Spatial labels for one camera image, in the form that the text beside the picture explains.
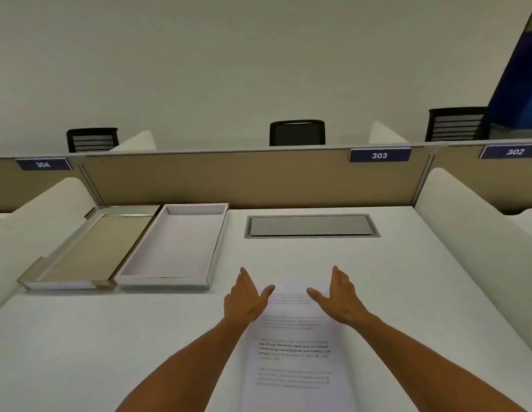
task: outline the gray desk outlet panel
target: gray desk outlet panel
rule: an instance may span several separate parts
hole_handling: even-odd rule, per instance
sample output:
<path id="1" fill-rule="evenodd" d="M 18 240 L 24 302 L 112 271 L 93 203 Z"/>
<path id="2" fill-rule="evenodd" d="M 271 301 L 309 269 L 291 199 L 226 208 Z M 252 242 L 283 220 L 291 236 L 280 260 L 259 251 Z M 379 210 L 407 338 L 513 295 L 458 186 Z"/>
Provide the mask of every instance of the gray desk outlet panel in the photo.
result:
<path id="1" fill-rule="evenodd" d="M 245 238 L 380 237 L 368 214 L 249 216 Z"/>

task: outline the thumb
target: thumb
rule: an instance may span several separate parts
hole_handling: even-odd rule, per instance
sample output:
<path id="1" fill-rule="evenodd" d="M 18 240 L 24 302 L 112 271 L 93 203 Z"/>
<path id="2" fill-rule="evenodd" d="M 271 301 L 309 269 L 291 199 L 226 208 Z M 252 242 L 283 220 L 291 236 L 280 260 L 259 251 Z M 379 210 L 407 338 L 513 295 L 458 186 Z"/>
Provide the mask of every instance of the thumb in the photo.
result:
<path id="1" fill-rule="evenodd" d="M 310 295 L 310 298 L 312 298 L 314 301 L 317 302 L 317 304 L 323 308 L 323 305 L 326 301 L 327 298 L 325 298 L 321 292 L 319 291 L 316 291 L 315 289 L 313 288 L 308 288 L 306 289 L 306 292 L 308 292 L 308 295 Z"/>
<path id="2" fill-rule="evenodd" d="M 270 295 L 272 294 L 272 292 L 274 290 L 275 290 L 275 285 L 274 284 L 269 284 L 268 286 L 266 286 L 264 288 L 264 290 L 260 294 L 260 298 L 263 299 L 266 302 L 266 304 L 267 304 L 268 303 L 268 299 L 269 299 Z"/>

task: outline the person's left hand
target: person's left hand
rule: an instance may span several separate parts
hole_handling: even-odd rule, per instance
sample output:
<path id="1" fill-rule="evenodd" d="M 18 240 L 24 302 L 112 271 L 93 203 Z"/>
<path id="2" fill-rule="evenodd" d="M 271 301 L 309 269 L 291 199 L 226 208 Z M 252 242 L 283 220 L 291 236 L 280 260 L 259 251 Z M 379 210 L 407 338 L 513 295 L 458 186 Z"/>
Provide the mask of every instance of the person's left hand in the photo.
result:
<path id="1" fill-rule="evenodd" d="M 224 320 L 246 328 L 264 311 L 274 289 L 275 286 L 270 284 L 258 295 L 249 273 L 241 268 L 237 282 L 224 298 Z"/>

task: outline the number 302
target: number 302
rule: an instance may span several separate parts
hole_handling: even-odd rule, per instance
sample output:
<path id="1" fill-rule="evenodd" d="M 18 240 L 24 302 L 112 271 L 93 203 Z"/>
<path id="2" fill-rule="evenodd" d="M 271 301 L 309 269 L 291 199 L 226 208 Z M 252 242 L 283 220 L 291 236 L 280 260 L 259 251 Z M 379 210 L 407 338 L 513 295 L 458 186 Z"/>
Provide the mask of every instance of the number 302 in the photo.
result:
<path id="1" fill-rule="evenodd" d="M 523 152 L 525 152 L 525 149 L 510 149 L 506 156 L 523 155 Z"/>

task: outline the brown partition panel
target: brown partition panel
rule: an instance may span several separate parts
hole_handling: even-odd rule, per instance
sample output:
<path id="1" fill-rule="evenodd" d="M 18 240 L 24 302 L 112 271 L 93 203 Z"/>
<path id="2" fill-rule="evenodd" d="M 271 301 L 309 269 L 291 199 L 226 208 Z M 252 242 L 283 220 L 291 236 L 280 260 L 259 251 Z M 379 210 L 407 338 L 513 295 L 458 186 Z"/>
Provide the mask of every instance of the brown partition panel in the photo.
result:
<path id="1" fill-rule="evenodd" d="M 23 171 L 14 159 L 0 159 L 0 213 L 11 213 L 64 178 L 84 181 L 81 170 Z"/>
<path id="2" fill-rule="evenodd" d="M 484 200 L 504 212 L 532 207 L 532 159 L 484 159 L 483 145 L 448 146 L 431 168 L 442 167 Z"/>
<path id="3" fill-rule="evenodd" d="M 349 163 L 349 149 L 85 158 L 105 205 L 228 202 L 234 208 L 410 205 L 430 152 Z"/>

